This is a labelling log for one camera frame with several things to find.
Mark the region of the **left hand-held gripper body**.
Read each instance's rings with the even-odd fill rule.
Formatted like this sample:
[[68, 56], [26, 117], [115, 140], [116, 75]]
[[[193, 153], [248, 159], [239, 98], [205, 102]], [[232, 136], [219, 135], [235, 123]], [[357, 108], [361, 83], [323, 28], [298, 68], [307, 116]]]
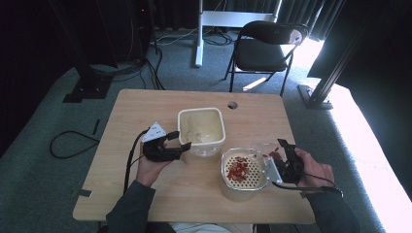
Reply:
[[168, 133], [156, 121], [142, 139], [143, 154], [153, 162], [174, 161], [181, 157], [181, 148], [167, 148]]

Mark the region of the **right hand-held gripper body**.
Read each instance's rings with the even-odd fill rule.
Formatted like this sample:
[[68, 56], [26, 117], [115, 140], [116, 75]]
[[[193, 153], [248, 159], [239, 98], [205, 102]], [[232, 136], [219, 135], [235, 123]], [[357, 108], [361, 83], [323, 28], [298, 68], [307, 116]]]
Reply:
[[266, 154], [263, 160], [265, 163], [263, 173], [273, 184], [299, 183], [304, 165], [298, 156], [295, 161], [283, 161], [277, 151], [272, 151]]

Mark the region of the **cream square plastic tub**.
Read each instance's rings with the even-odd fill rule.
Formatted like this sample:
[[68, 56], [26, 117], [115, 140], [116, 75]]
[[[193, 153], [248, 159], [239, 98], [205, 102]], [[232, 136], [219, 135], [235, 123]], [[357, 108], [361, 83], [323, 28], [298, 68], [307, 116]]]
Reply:
[[191, 143], [182, 154], [187, 164], [214, 163], [225, 142], [223, 115], [217, 108], [181, 110], [178, 113], [179, 142]]

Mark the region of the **cream perforated strainer basket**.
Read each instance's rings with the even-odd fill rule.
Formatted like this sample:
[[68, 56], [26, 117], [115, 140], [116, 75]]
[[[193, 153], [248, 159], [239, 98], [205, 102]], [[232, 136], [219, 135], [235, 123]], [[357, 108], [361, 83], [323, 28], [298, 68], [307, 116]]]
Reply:
[[[226, 175], [228, 168], [235, 157], [245, 157], [249, 162], [249, 174], [243, 182], [230, 181]], [[245, 202], [250, 200], [255, 194], [264, 189], [267, 185], [266, 177], [262, 170], [264, 162], [254, 149], [233, 148], [226, 150], [221, 158], [221, 182], [220, 189], [222, 195], [233, 202]]]

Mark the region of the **pile of red dried berries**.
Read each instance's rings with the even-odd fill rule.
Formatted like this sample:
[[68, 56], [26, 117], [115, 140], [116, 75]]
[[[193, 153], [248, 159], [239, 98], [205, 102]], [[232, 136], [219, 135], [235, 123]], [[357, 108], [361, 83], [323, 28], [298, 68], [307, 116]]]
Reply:
[[249, 162], [245, 157], [237, 156], [231, 162], [226, 177], [230, 181], [243, 182], [247, 179], [249, 174]]

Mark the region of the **person's left hand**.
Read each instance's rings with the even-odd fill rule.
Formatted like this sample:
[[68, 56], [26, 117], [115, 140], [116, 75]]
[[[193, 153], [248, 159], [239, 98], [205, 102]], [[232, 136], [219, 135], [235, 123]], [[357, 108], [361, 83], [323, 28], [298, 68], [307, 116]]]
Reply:
[[160, 172], [170, 164], [170, 161], [153, 162], [145, 155], [139, 159], [138, 169], [135, 180], [147, 187], [151, 187], [157, 180]]

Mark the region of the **person's right hand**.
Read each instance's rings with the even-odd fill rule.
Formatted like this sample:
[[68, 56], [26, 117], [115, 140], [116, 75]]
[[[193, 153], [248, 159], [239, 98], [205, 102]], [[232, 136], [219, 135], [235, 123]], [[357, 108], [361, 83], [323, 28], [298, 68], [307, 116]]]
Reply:
[[301, 158], [304, 165], [304, 175], [296, 185], [297, 187], [333, 186], [334, 175], [330, 165], [317, 162], [305, 150], [295, 148], [294, 151]]

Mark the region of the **black metal stand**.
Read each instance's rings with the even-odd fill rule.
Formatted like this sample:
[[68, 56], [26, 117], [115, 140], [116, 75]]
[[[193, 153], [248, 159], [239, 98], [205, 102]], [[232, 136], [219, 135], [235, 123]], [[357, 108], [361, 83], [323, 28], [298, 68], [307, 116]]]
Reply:
[[367, 25], [383, 0], [345, 0], [308, 77], [319, 78], [315, 87], [298, 89], [307, 109], [331, 110], [328, 95], [360, 46]]
[[60, 0], [48, 2], [58, 21], [56, 32], [80, 76], [72, 92], [64, 97], [63, 102], [81, 103], [84, 99], [105, 99], [114, 77], [97, 74], [90, 67], [85, 50], [62, 3]]

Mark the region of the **person's light clothing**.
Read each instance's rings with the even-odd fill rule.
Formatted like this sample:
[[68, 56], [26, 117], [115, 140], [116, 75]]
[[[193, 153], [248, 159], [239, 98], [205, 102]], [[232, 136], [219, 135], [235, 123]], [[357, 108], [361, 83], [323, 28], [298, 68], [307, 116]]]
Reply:
[[248, 223], [188, 223], [170, 222], [176, 233], [254, 233]]

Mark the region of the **black folding chair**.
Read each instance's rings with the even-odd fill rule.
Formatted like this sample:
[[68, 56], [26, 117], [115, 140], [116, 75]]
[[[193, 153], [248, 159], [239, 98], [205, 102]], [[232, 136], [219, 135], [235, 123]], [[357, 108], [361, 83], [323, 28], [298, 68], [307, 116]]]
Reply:
[[229, 91], [233, 90], [236, 74], [268, 74], [268, 82], [276, 73], [285, 72], [280, 95], [283, 95], [294, 51], [308, 36], [301, 23], [277, 23], [255, 20], [245, 24], [234, 43], [233, 52], [223, 80], [230, 76]]

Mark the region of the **white metal stand frame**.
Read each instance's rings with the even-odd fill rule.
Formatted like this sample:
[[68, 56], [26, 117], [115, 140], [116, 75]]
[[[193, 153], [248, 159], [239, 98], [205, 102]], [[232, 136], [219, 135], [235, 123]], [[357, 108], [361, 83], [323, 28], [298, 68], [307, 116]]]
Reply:
[[248, 22], [254, 20], [265, 20], [276, 22], [279, 17], [283, 0], [277, 0], [275, 8], [272, 13], [248, 13], [248, 12], [226, 12], [226, 11], [205, 11], [203, 9], [203, 1], [198, 0], [198, 35], [196, 44], [196, 53], [194, 65], [201, 67], [203, 65], [203, 27], [204, 26], [218, 26], [218, 27], [235, 27], [240, 28]]

